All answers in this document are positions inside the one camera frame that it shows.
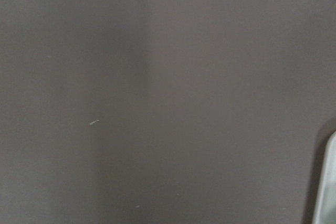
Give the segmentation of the white rabbit print tray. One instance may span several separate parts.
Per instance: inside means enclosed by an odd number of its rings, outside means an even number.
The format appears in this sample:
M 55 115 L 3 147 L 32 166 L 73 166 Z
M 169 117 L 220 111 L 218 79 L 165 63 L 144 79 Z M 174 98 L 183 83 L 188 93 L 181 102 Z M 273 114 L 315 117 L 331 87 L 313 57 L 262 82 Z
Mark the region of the white rabbit print tray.
M 335 132 L 326 144 L 312 223 L 335 223 Z

